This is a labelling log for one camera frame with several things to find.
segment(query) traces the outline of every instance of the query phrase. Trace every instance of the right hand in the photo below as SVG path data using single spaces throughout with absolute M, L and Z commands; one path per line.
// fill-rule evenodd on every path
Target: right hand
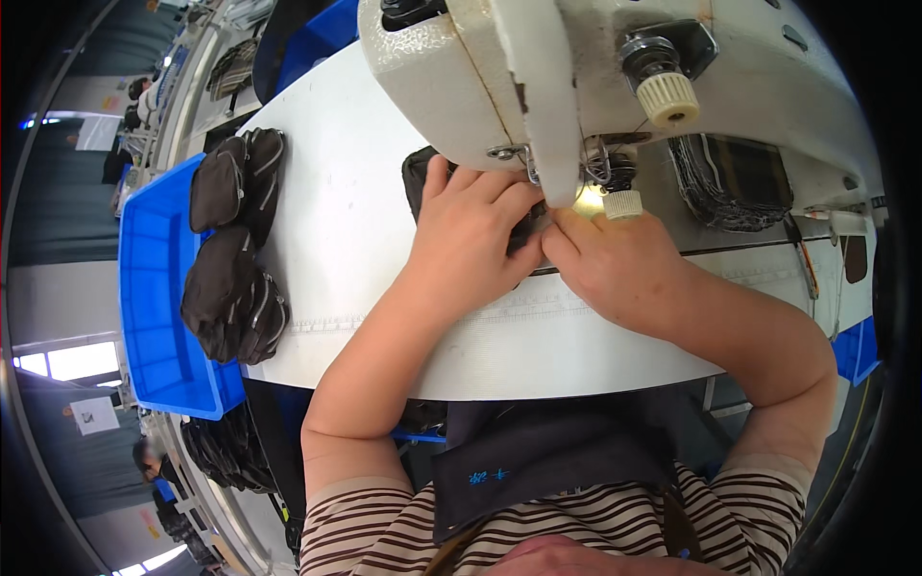
M 659 218 L 592 220 L 569 208 L 550 211 L 541 247 L 570 289 L 619 326 L 668 339 L 688 305 L 697 267 L 679 255 Z

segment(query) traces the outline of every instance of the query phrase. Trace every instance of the forearm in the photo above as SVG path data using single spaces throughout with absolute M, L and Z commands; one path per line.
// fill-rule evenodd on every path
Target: forearm
M 835 381 L 835 357 L 801 310 L 689 264 L 669 340 L 713 362 L 754 406 L 770 406 Z
M 386 436 L 449 325 L 399 277 L 326 370 L 304 429 L 340 438 Z

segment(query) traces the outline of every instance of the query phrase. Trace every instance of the curtain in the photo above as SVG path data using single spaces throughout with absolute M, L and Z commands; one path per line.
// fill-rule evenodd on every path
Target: curtain
M 110 396 L 109 388 L 82 388 L 16 369 L 29 427 L 54 487 L 76 519 L 150 502 L 131 456 L 141 437 L 134 409 L 115 410 L 119 429 L 80 435 L 71 402 Z
M 69 76 L 133 76 L 152 72 L 179 30 L 178 8 L 150 12 L 143 0 L 121 0 L 87 40 Z
M 81 120 L 41 127 L 13 215 L 10 265 L 115 260 L 115 186 L 100 184 L 106 152 L 82 151 L 73 138 Z

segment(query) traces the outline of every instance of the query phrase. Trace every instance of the hand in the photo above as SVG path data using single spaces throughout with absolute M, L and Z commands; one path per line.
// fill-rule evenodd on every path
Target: hand
M 540 264 L 540 234 L 506 256 L 513 226 L 543 199 L 522 172 L 458 168 L 432 157 L 409 260 L 398 283 L 453 323 L 515 288 Z
M 550 211 L 541 245 L 561 278 L 603 318 L 667 339 L 689 294 L 694 264 L 676 250 L 659 218 L 592 220 L 569 208 Z

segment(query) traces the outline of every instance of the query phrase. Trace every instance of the white table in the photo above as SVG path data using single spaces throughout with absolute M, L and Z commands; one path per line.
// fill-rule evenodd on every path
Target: white table
M 416 227 L 400 166 L 427 143 L 375 82 L 358 43 L 286 88 L 243 130 L 256 126 L 288 136 L 278 213 L 260 257 L 287 296 L 292 321 L 276 356 L 248 373 L 314 388 L 407 260 Z M 869 316 L 870 273 L 856 284 L 842 282 L 840 249 L 828 240 L 808 245 L 821 285 L 815 303 L 789 244 L 689 259 L 799 306 L 827 335 L 836 317 L 845 330 Z M 873 249 L 871 236 L 869 261 Z M 527 278 L 455 325 L 422 370 L 413 396 L 601 394 L 720 371 L 670 343 L 606 322 L 554 274 Z

